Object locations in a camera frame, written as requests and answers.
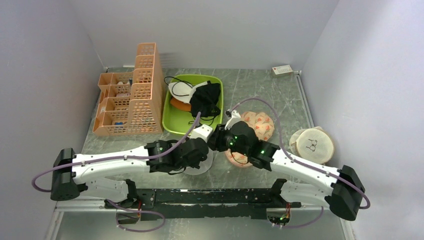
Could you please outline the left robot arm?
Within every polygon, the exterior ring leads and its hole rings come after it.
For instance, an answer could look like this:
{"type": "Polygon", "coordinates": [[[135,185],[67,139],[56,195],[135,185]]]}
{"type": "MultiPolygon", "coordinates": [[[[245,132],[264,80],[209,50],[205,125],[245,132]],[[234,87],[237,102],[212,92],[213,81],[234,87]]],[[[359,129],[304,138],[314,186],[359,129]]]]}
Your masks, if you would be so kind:
{"type": "Polygon", "coordinates": [[[50,199],[72,200],[80,195],[104,198],[134,207],[139,200],[131,180],[110,180],[127,173],[167,173],[184,171],[189,175],[206,172],[213,153],[201,138],[188,138],[180,145],[176,140],[156,140],[145,146],[104,154],[76,154],[72,148],[60,151],[54,162],[50,199]]]}

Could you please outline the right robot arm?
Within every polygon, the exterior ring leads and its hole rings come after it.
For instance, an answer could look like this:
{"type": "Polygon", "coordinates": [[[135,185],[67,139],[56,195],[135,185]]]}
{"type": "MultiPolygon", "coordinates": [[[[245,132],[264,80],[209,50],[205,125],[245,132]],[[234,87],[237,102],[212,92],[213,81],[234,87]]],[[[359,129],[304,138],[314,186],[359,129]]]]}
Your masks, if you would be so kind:
{"type": "Polygon", "coordinates": [[[352,167],[324,166],[296,157],[276,144],[260,140],[253,128],[243,121],[231,128],[218,125],[207,143],[213,151],[231,150],[246,156],[258,169],[301,180],[301,183],[286,181],[270,193],[270,202],[275,207],[282,207],[287,202],[312,204],[329,208],[341,219],[354,221],[362,209],[362,200],[366,199],[364,185],[352,167]]]}

